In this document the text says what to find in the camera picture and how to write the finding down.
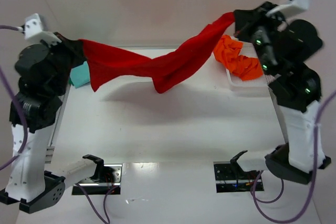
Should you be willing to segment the red t shirt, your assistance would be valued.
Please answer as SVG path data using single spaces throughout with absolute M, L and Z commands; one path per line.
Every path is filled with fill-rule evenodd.
M 235 22 L 232 12 L 208 24 L 175 51 L 156 58 L 95 41 L 81 40 L 93 91 L 120 76 L 149 77 L 157 93 L 164 93 L 195 74 L 211 56 L 225 30 Z

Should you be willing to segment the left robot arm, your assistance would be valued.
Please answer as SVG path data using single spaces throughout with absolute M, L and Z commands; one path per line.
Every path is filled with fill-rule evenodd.
M 49 140 L 72 68 L 86 60 L 83 43 L 56 33 L 56 41 L 24 48 L 15 63 L 19 92 L 12 94 L 9 121 L 13 133 L 12 172 L 1 191 L 1 202 L 19 203 L 21 211 L 33 214 L 54 206 L 65 190 L 85 178 L 98 181 L 103 159 L 85 155 L 58 172 L 45 170 Z

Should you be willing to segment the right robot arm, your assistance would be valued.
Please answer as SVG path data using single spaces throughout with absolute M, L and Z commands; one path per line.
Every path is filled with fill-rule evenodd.
M 322 150 L 320 133 L 313 129 L 321 80 L 306 65 L 323 41 L 306 20 L 287 22 L 281 12 L 268 16 L 274 7 L 264 2 L 252 10 L 235 10 L 235 37 L 253 45 L 263 73 L 273 77 L 268 86 L 284 119 L 287 142 L 265 156 L 266 169 L 280 179 L 306 185 L 314 168 L 331 163 Z

